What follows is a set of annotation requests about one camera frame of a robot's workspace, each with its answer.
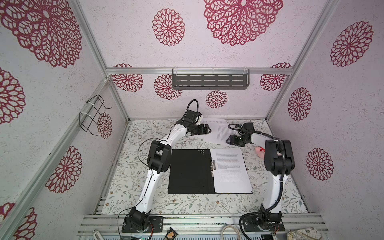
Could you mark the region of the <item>printed paper sheet back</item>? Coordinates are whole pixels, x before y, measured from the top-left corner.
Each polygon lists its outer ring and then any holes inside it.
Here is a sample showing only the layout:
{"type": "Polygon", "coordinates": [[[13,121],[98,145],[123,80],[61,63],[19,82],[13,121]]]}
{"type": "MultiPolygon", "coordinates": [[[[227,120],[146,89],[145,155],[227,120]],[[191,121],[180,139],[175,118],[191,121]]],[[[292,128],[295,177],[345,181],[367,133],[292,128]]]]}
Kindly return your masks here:
{"type": "Polygon", "coordinates": [[[202,123],[207,124],[212,132],[207,135],[198,135],[197,138],[207,143],[226,145],[227,139],[237,134],[236,131],[228,128],[229,123],[224,119],[206,119],[202,120],[202,123]]]}

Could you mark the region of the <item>printed paper sheet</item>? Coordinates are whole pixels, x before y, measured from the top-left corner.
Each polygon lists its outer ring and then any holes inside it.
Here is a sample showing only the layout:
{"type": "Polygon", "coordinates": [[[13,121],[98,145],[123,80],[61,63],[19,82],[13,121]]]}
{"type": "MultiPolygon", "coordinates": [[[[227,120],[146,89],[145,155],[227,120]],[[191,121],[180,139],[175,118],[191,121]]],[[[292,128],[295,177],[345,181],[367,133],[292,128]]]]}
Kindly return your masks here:
{"type": "Polygon", "coordinates": [[[206,119],[202,120],[202,123],[207,124],[212,132],[207,135],[198,135],[197,138],[207,143],[226,145],[227,139],[237,134],[236,131],[228,128],[229,123],[224,119],[206,119]]]}
{"type": "Polygon", "coordinates": [[[215,161],[214,189],[218,194],[252,194],[241,149],[211,149],[215,161]]]}

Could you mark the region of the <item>blue black folder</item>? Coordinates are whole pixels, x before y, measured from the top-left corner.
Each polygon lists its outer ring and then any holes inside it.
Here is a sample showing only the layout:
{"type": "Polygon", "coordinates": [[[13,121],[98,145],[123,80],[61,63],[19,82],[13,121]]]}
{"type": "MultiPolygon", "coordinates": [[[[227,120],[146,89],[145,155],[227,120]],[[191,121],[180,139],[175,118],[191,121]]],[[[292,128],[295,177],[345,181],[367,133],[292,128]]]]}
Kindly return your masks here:
{"type": "Polygon", "coordinates": [[[169,194],[217,194],[209,149],[173,150],[169,194]]]}

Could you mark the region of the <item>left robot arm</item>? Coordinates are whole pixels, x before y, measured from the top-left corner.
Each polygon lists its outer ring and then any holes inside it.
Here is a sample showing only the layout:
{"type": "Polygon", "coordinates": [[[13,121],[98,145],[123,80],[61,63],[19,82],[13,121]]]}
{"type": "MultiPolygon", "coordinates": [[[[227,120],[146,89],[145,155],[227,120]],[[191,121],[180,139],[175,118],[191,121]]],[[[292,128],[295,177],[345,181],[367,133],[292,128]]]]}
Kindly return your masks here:
{"type": "Polygon", "coordinates": [[[195,135],[208,135],[212,132],[209,125],[202,124],[203,115],[198,110],[186,110],[184,115],[171,127],[168,136],[164,139],[154,138],[151,142],[147,157],[147,178],[137,203],[121,212],[130,211],[125,217],[125,226],[131,226],[143,232],[150,224],[153,198],[158,183],[164,172],[171,165],[173,146],[188,133],[195,135]]]}

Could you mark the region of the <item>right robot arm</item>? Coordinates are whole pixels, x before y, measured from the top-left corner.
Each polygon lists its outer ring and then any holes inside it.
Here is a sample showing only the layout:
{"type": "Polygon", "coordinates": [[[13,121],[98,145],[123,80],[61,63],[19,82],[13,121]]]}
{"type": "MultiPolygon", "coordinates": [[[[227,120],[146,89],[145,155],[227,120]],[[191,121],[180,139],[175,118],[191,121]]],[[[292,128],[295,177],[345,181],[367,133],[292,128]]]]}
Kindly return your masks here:
{"type": "Polygon", "coordinates": [[[228,128],[237,131],[237,135],[231,135],[226,143],[232,146],[245,147],[253,144],[260,150],[264,150],[261,159],[264,160],[265,169],[268,172],[268,191],[261,204],[260,210],[248,213],[240,218],[240,223],[257,218],[262,223],[263,217],[280,217],[282,213],[281,199],[285,182],[291,171],[295,168],[295,160],[292,145],[289,140],[282,140],[267,133],[256,131],[253,123],[229,124],[228,128]]]}

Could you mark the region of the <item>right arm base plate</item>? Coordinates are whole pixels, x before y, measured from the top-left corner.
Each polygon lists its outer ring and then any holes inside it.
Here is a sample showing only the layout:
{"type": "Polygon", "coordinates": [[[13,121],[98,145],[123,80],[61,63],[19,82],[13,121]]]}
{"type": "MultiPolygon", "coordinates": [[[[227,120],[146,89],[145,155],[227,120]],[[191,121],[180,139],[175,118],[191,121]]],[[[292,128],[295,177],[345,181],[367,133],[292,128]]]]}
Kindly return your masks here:
{"type": "Polygon", "coordinates": [[[246,232],[284,232],[282,212],[266,212],[243,219],[246,232]]]}

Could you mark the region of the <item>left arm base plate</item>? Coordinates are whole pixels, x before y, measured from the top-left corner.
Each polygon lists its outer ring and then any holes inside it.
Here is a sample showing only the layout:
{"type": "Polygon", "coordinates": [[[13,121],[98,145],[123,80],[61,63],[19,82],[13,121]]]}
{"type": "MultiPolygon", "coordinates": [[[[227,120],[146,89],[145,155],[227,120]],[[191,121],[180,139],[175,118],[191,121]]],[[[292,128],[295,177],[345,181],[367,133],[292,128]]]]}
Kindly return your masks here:
{"type": "Polygon", "coordinates": [[[124,218],[122,233],[161,233],[163,225],[163,216],[152,216],[133,208],[124,218]]]}

